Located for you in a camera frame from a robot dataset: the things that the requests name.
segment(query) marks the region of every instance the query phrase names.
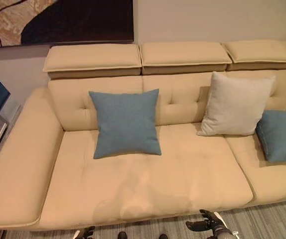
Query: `floor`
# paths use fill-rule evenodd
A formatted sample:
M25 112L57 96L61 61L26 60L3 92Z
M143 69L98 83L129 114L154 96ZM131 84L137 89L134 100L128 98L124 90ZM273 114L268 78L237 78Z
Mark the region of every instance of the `floor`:
M273 205L235 209L222 212L221 216L241 239L286 239L286 202ZM94 239L117 239L121 231L129 239L158 239L166 233L169 239L205 239L211 232L191 232L185 221L200 221L200 215L151 220L114 226L97 227ZM72 239L75 230L50 232L7 231L2 239Z

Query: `sectional sofa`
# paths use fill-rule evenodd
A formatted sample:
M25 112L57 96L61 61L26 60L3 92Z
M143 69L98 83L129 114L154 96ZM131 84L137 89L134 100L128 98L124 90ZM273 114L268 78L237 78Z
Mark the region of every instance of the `sectional sofa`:
M213 71L276 76L266 109L286 111L286 42L54 46L51 81L26 101L0 152L0 229L111 225L286 201L286 162L266 161L256 134L199 136ZM159 89L162 155L93 159L89 91Z

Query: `sofa seat cushion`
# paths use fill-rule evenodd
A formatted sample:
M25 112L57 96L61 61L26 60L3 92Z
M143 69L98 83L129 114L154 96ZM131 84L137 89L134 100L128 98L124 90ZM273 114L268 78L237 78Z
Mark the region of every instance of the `sofa seat cushion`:
M286 162L266 161L256 134L225 138L251 184L254 199L248 206L286 201Z
M100 160L93 159L97 130L65 132L41 219L30 230L226 210L252 199L223 136L198 136L199 123L156 129L162 156L138 153Z

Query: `abstract painting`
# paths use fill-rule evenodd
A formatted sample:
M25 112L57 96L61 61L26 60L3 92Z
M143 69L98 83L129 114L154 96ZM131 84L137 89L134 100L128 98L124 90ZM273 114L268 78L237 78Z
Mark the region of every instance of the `abstract painting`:
M0 47L133 39L132 0L0 0Z

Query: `wall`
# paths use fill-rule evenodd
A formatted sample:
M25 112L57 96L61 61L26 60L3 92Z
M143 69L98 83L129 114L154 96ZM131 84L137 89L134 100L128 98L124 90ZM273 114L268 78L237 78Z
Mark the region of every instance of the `wall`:
M286 0L134 0L135 41L286 40ZM0 49L0 81L24 104L46 86L49 46Z
M48 45L0 49L0 81L21 105L33 89L49 81L42 71L48 50Z
M286 0L136 0L138 42L286 40Z

